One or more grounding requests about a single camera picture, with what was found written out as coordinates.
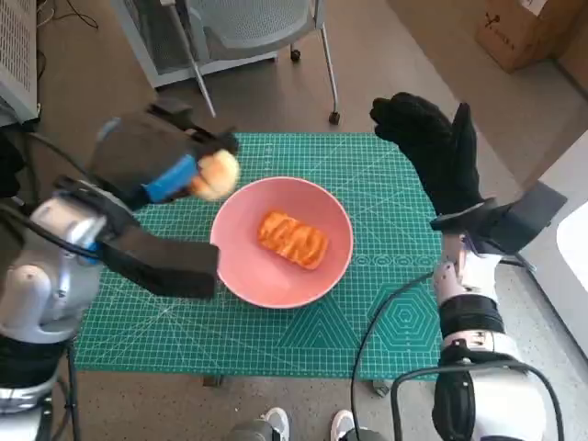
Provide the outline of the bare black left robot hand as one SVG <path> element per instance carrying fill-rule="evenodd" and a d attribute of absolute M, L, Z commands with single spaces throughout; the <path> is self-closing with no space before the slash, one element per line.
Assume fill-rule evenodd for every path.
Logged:
<path fill-rule="evenodd" d="M 164 99 L 107 122 L 87 170 L 132 210 L 185 196 L 214 201 L 237 185 L 238 149 L 231 131 L 205 130 L 191 107 Z"/>

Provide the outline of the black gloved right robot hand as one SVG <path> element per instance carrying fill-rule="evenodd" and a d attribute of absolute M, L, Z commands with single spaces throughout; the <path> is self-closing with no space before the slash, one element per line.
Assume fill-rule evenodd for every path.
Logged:
<path fill-rule="evenodd" d="M 483 201 L 477 169 L 477 133 L 470 106 L 461 103 L 448 119 L 432 102 L 400 92 L 373 100 L 374 132 L 396 144 L 411 162 L 438 216 L 470 209 Z"/>

